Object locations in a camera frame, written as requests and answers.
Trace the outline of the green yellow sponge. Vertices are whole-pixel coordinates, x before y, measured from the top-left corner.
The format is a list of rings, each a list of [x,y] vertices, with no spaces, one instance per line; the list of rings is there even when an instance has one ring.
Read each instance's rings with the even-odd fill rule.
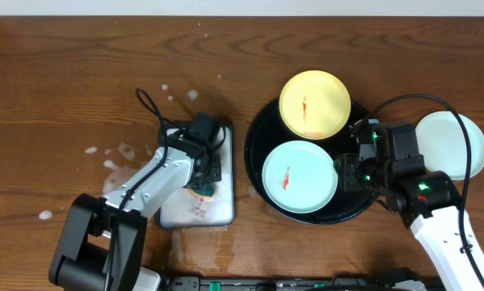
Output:
[[[188,192],[197,200],[214,200],[217,195],[217,185],[215,183],[201,183],[192,185]]]

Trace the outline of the light blue plate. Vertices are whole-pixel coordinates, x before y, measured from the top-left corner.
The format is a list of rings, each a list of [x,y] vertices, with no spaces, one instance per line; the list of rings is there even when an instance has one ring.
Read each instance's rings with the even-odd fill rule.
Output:
[[[313,213],[335,196],[338,174],[333,158],[309,141],[288,141],[277,146],[262,169],[265,192],[291,213]]]

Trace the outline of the pale green plate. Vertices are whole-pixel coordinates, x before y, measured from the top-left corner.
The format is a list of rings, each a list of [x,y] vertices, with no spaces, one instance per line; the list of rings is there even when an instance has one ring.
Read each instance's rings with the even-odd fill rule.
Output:
[[[470,176],[474,177],[484,167],[484,134],[466,116],[464,122],[471,146]],[[416,126],[419,152],[429,171],[443,171],[452,180],[463,180],[466,167],[466,145],[461,127],[455,116],[448,111],[433,112]]]

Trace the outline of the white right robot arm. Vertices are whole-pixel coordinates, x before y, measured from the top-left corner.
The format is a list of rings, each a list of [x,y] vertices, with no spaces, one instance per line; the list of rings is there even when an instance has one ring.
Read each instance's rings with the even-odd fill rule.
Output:
[[[400,160],[342,154],[334,168],[345,191],[366,190],[385,198],[427,252],[447,290],[484,290],[484,253],[464,201],[442,171],[427,173],[423,157]]]

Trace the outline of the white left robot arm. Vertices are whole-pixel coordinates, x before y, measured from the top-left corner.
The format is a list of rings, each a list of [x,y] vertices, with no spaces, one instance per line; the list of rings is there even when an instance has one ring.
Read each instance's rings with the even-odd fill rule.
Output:
[[[155,290],[160,276],[141,265],[149,219],[190,182],[193,159],[159,147],[128,182],[71,205],[48,272],[65,290]]]

